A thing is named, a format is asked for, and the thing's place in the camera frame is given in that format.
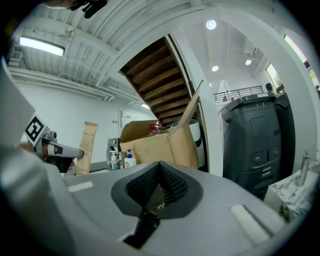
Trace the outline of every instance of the metal railing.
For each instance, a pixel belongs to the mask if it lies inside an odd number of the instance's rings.
[[[214,98],[216,103],[221,103],[221,102],[227,103],[228,101],[236,100],[243,96],[263,94],[263,93],[264,91],[262,90],[262,86],[254,86],[254,87],[248,87],[248,88],[243,88],[239,90],[220,92],[215,94]]]

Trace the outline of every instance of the spray bottle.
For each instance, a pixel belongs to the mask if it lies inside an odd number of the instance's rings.
[[[128,156],[124,159],[125,168],[129,168],[137,165],[137,161],[135,158],[132,157],[132,154],[130,153],[130,151],[132,151],[132,149],[128,149]]]
[[[113,171],[118,170],[118,159],[116,156],[117,151],[110,151],[112,153],[111,156],[111,168]]]

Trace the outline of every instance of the open cardboard box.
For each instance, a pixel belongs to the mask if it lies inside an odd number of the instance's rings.
[[[122,131],[121,150],[132,150],[136,163],[144,164],[157,161],[175,163],[198,169],[196,146],[190,131],[189,122],[198,106],[201,84],[183,113],[177,127],[150,136],[150,124],[157,120],[131,121]]]

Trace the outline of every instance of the wooden stair step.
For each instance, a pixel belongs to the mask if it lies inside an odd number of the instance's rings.
[[[174,57],[172,55],[165,57],[161,59],[160,61],[156,62],[155,64],[151,65],[147,69],[143,70],[139,74],[137,74],[133,79],[132,82],[134,84],[139,84],[139,81],[143,78],[145,78],[148,74],[152,73],[154,70],[160,68],[162,65],[171,62],[174,60]]]
[[[182,117],[182,115],[178,115],[178,116],[173,116],[173,117],[168,117],[165,119],[160,120],[162,124],[166,124],[166,123],[173,123],[175,121],[180,120]]]
[[[145,70],[145,66],[149,66],[149,62],[151,62],[153,59],[159,59],[165,55],[166,52],[168,52],[169,49],[166,45],[161,46],[158,50],[154,51],[152,54],[147,55],[144,59],[137,62],[130,70],[126,72],[127,76],[134,76],[137,73],[140,73],[141,71]]]
[[[182,107],[182,108],[178,108],[178,109],[175,109],[175,110],[171,110],[171,111],[168,111],[168,112],[161,113],[159,115],[158,119],[167,118],[167,117],[170,117],[170,116],[175,116],[175,115],[181,114],[181,113],[185,112],[186,108],[187,107]]]
[[[151,55],[164,45],[166,45],[166,42],[163,39],[159,39],[147,46],[146,48],[144,48],[136,56],[134,56],[131,60],[128,61],[128,63],[125,65],[126,71],[132,69],[138,62],[141,62],[143,59],[146,58],[146,56]]]
[[[172,99],[175,99],[175,98],[187,95],[187,94],[188,94],[188,91],[186,89],[178,90],[173,93],[170,93],[170,94],[167,94],[167,95],[162,96],[160,98],[156,98],[156,99],[152,100],[150,102],[149,106],[153,107],[153,106],[159,105],[161,103],[167,102],[169,100],[172,100]]]
[[[166,105],[156,107],[154,109],[154,113],[159,113],[159,112],[163,112],[163,111],[170,110],[173,108],[177,108],[182,105],[187,105],[189,102],[190,102],[189,98],[183,98],[183,99],[177,100],[175,102],[171,102]]]
[[[167,72],[164,72],[158,76],[156,76],[155,78],[145,82],[144,84],[142,84],[138,91],[139,93],[143,93],[145,91],[147,91],[148,89],[152,89],[152,87],[157,84],[158,82],[160,82],[161,80],[165,79],[165,78],[168,78],[174,74],[177,74],[179,73],[179,68],[178,67],[175,67],[175,68],[172,68],[170,70],[168,70]]]
[[[145,100],[149,100],[153,97],[156,97],[158,96],[159,94],[167,91],[167,90],[170,90],[174,87],[177,87],[177,86],[180,86],[180,85],[183,85],[184,84],[184,80],[182,78],[179,78],[173,82],[170,82],[170,83],[167,83],[166,85],[163,85],[161,87],[158,87],[157,89],[154,89],[148,93],[146,93],[143,97]]]

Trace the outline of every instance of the wooden staircase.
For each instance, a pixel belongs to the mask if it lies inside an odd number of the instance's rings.
[[[138,53],[121,71],[162,126],[170,128],[181,118],[191,97],[165,38]]]

